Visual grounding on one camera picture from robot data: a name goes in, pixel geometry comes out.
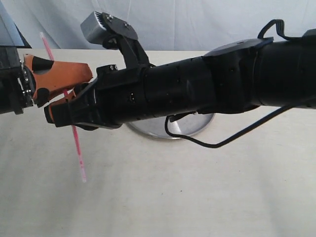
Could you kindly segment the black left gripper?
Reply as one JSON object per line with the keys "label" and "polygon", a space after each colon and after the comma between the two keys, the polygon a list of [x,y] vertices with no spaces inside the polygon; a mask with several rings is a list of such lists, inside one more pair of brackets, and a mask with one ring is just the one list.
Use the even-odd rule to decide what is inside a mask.
{"label": "black left gripper", "polygon": [[52,61],[25,54],[24,62],[14,55],[13,65],[16,77],[13,81],[13,111],[16,115],[23,114],[23,110],[34,103],[40,108],[64,90],[72,89],[48,105],[49,115],[53,116],[53,106],[74,99],[92,79],[92,71],[86,63]]}

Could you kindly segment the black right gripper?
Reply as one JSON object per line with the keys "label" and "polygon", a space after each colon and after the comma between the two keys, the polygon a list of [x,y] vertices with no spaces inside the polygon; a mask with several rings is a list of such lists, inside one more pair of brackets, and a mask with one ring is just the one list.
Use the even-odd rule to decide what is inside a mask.
{"label": "black right gripper", "polygon": [[122,124],[148,118],[148,102],[144,89],[144,72],[148,65],[118,70],[116,65],[106,65],[96,69],[97,82],[95,99],[99,114],[98,126],[93,123],[91,99],[87,98],[87,87],[74,99],[65,104],[52,107],[49,115],[48,105],[44,107],[48,123],[56,127],[74,125],[79,128],[115,129]]}

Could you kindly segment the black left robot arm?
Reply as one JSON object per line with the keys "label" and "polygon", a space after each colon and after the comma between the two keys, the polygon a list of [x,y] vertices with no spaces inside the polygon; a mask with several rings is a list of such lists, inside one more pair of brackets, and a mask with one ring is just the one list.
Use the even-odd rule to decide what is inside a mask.
{"label": "black left robot arm", "polygon": [[92,79],[85,63],[54,61],[25,54],[17,48],[0,48],[0,112],[19,115],[27,107],[42,107],[65,90]]}

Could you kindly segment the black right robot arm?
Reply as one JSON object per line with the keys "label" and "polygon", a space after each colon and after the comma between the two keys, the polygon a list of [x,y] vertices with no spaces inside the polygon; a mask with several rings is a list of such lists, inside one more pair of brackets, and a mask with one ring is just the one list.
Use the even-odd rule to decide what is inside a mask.
{"label": "black right robot arm", "polygon": [[126,67],[97,68],[75,99],[44,108],[48,123],[86,130],[173,115],[239,114],[260,106],[316,106],[316,32],[275,42],[259,36],[160,66],[121,50]]}

